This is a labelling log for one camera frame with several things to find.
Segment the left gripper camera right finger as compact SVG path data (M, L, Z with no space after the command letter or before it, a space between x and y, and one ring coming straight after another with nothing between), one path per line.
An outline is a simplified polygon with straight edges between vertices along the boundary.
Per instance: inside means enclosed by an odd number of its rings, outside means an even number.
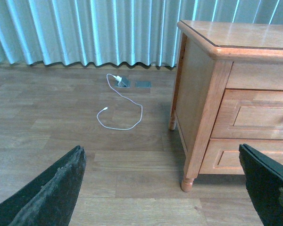
M246 177L246 189L265 226L283 226L283 165L243 144L239 160Z

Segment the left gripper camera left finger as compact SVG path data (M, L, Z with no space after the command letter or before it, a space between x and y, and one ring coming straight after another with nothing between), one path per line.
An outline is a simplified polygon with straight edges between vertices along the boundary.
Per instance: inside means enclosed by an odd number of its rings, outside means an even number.
M69 225L85 167L85 151L78 145L0 203L0 226Z

